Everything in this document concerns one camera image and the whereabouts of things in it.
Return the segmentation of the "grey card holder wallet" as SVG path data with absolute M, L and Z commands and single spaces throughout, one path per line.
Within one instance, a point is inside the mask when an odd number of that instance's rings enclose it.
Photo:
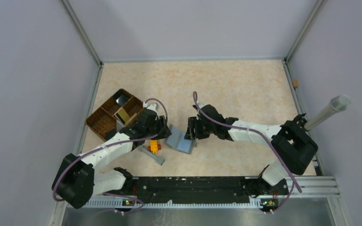
M 196 147 L 195 140 L 185 139 L 186 132 L 176 126 L 170 124 L 169 129 L 171 135 L 165 139 L 166 144 L 175 151 L 191 154 L 193 148 Z

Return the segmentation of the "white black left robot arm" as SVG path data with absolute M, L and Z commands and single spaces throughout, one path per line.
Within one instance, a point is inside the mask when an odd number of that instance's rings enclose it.
M 158 114 L 158 104 L 142 108 L 139 117 L 119 130 L 105 143 L 80 155 L 66 155 L 52 184 L 53 198 L 66 201 L 78 209 L 91 197 L 116 190 L 128 194 L 132 190 L 129 173 L 123 169 L 101 170 L 123 154 L 143 145 L 145 140 L 163 139 L 170 135 L 167 115 Z

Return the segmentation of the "brown woven divided basket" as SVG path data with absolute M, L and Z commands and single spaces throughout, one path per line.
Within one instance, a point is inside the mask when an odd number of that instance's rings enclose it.
M 143 102 L 139 98 L 124 89 L 119 90 L 130 97 L 124 106 L 119 106 L 111 96 L 85 121 L 85 124 L 103 141 L 108 141 L 122 127 L 134 122 L 142 111 Z M 114 117 L 114 113 L 121 107 L 124 108 L 131 117 L 126 125 L 123 125 Z

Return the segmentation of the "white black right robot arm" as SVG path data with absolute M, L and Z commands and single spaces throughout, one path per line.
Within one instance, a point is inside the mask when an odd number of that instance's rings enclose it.
M 299 114 L 282 125 L 262 125 L 239 118 L 224 118 L 212 105 L 194 105 L 197 115 L 188 119 L 187 140 L 206 139 L 211 134 L 221 140 L 268 145 L 277 160 L 267 166 L 257 181 L 263 194 L 270 194 L 286 177 L 302 175 L 318 151 L 318 145 L 304 128 L 307 122 Z

